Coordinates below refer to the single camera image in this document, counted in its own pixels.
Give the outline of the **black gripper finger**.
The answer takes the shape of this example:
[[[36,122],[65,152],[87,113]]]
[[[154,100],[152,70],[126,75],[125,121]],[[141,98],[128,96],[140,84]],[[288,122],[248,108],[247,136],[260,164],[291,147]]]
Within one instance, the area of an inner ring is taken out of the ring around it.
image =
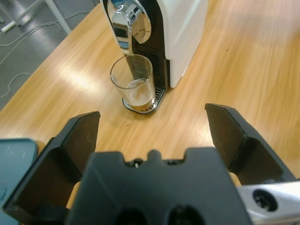
[[[95,151],[100,113],[71,118],[29,167],[3,211],[24,225],[62,225],[67,203]]]
[[[234,108],[205,105],[213,144],[242,185],[297,181],[256,129]]]

